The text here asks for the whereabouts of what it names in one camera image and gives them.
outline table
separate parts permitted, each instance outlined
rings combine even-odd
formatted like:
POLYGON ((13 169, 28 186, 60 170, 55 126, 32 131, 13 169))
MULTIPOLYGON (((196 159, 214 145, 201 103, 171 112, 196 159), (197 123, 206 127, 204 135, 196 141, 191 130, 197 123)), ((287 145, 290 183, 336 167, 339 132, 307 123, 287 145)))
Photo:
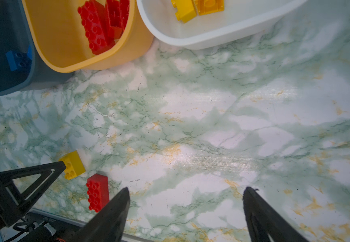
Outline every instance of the table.
POLYGON ((252 186, 308 240, 350 241, 350 1, 310 0, 205 50, 154 40, 124 65, 0 97, 0 171, 74 150, 87 172, 35 208, 90 220, 85 183, 101 173, 111 197, 130 190, 127 234, 249 241, 252 186))

